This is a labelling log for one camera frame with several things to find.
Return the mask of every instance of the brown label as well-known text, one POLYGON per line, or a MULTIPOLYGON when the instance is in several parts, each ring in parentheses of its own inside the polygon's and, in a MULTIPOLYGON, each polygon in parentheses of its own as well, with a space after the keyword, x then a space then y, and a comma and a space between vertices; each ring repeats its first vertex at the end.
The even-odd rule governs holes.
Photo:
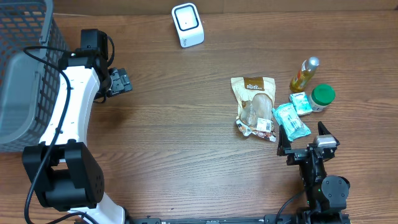
POLYGON ((264 90, 264 80, 262 77, 243 78, 244 87, 248 90, 264 90))

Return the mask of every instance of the bottle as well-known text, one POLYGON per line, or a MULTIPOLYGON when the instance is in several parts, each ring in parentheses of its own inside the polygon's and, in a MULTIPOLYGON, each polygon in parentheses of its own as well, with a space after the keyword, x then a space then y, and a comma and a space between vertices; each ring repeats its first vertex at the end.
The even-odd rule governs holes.
POLYGON ((335 90, 327 84, 321 84, 312 90, 308 97, 313 112, 321 112, 325 109, 336 97, 335 90))
POLYGON ((319 59, 317 57, 310 57, 308 60, 305 60, 301 70, 298 71, 298 74, 290 82, 290 89, 294 93, 303 92, 308 81, 315 75, 318 66, 319 59))

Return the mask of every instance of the bottle cap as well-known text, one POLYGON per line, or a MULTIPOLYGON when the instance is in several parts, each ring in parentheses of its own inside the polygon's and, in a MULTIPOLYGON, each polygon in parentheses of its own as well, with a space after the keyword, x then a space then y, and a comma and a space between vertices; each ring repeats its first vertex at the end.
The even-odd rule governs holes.
POLYGON ((308 60, 308 69, 316 70, 319 66, 319 59, 317 57, 310 57, 308 60))
POLYGON ((335 90, 327 84, 321 84, 312 90, 312 100, 321 106, 329 105, 335 99, 335 90))

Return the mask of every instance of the yellow liquid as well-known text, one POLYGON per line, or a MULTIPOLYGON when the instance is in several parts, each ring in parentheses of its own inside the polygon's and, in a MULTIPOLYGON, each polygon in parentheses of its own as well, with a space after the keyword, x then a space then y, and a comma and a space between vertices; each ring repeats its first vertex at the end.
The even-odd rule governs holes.
POLYGON ((294 93, 300 93, 304 91, 305 86, 308 81, 314 76, 315 72, 311 72, 308 70, 299 71, 297 76, 293 77, 290 82, 290 90, 294 93))

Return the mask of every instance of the gray cap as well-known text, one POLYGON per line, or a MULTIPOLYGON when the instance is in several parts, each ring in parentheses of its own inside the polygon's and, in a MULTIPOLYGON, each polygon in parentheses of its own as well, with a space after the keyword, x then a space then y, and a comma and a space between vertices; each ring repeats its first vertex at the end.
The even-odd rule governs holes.
POLYGON ((316 70, 319 66, 319 59, 317 57, 310 57, 308 60, 308 70, 316 70))

